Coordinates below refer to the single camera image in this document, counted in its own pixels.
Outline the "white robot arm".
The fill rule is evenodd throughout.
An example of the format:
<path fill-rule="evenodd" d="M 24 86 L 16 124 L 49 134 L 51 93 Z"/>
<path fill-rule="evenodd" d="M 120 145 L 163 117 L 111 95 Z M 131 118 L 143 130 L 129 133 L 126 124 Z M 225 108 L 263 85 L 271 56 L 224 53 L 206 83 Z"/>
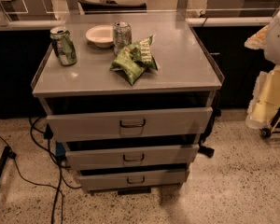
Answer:
<path fill-rule="evenodd" d="M 245 47 L 262 49 L 265 59 L 274 64 L 269 72 L 259 73 L 245 118 L 249 128 L 268 128 L 280 109 L 280 10 L 246 40 Z"/>

